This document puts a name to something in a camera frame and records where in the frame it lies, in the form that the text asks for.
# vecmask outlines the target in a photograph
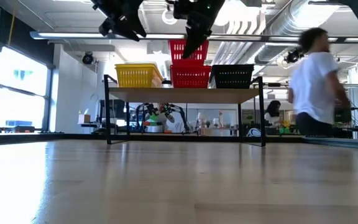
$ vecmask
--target workbench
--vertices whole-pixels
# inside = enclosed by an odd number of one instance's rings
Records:
[[[219,137],[219,136],[176,136],[178,141],[224,141],[224,142],[244,142],[245,138],[242,128],[242,110],[241,104],[248,100],[259,96],[259,110],[260,114],[264,114],[264,96],[263,96],[263,79],[257,77],[251,81],[251,84],[255,83],[259,88],[255,89],[208,89],[208,88],[117,88],[109,87],[108,82],[112,79],[109,75],[104,75],[104,97],[105,102],[109,102],[110,95],[126,102],[126,120],[130,120],[129,103],[216,103],[216,104],[237,104],[239,131],[238,136],[231,137]],[[106,110],[106,117],[110,117],[109,105],[104,107]],[[265,119],[264,116],[260,116],[261,123],[261,136],[260,145],[265,146]],[[111,144],[112,140],[117,139],[116,134],[111,134],[110,120],[106,119],[106,139],[107,143]],[[131,135],[129,122],[127,122],[127,134],[126,139],[130,140],[144,140],[148,141],[148,135],[137,135],[133,138]],[[169,138],[172,140],[172,136],[161,135],[157,140],[167,141]]]

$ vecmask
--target box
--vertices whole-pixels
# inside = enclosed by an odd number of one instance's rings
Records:
[[[78,115],[78,124],[88,124],[90,122],[91,122],[91,115],[89,114]]]

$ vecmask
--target table leg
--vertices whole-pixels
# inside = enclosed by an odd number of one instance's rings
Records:
[[[259,115],[260,115],[260,146],[266,146],[265,133],[265,108],[264,108],[264,83],[262,77],[258,77],[259,86]]]
[[[241,104],[239,103],[237,105],[238,109],[238,120],[239,120],[239,138],[242,139],[243,133],[242,133],[242,111],[241,111]]]
[[[131,131],[129,129],[129,121],[131,120],[131,117],[129,116],[130,115],[130,112],[129,112],[129,102],[126,102],[125,103],[125,107],[126,107],[126,115],[127,115],[127,138],[129,140],[129,136],[131,135]]]
[[[107,144],[111,144],[111,125],[110,125],[110,97],[109,97],[109,78],[108,75],[103,76],[104,81],[104,109],[106,110],[106,140]]]

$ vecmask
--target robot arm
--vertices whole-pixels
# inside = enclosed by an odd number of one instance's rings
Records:
[[[157,111],[156,108],[154,108],[154,105],[152,103],[142,103],[141,105],[139,105],[137,108],[136,108],[136,111],[135,111],[135,115],[136,115],[136,128],[139,128],[140,127],[140,124],[139,124],[139,112],[140,112],[140,108],[143,107],[142,109],[142,122],[145,120],[145,117],[147,115],[147,113],[149,115],[155,115],[155,112]]]
[[[173,4],[173,16],[187,19],[187,42],[183,58],[188,58],[212,33],[211,27],[225,0],[167,0]],[[101,11],[106,20],[99,27],[103,36],[121,35],[139,41],[146,32],[138,17],[139,6],[143,0],[92,0],[93,9]]]
[[[186,133],[189,133],[190,132],[190,129],[189,129],[189,126],[187,125],[187,120],[186,120],[186,114],[183,110],[182,107],[180,106],[177,106],[177,105],[173,105],[173,104],[166,104],[165,107],[164,107],[164,110],[163,112],[168,116],[170,116],[170,114],[172,112],[177,112],[180,114],[181,116],[181,119],[183,120],[183,126],[185,128],[185,131]]]

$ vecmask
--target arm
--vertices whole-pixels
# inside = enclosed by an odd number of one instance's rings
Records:
[[[341,106],[343,108],[350,108],[351,103],[349,99],[347,99],[343,85],[340,84],[338,80],[336,71],[328,73],[326,76],[326,80],[328,82],[328,87],[333,91],[336,98],[341,102]]]
[[[293,103],[293,90],[292,90],[292,88],[288,89],[288,102]]]
[[[326,79],[327,88],[334,94],[334,96],[341,102],[343,108],[350,108],[350,101],[347,99],[345,89],[340,84],[337,71],[338,64],[330,53],[323,53],[316,58],[318,70]]]

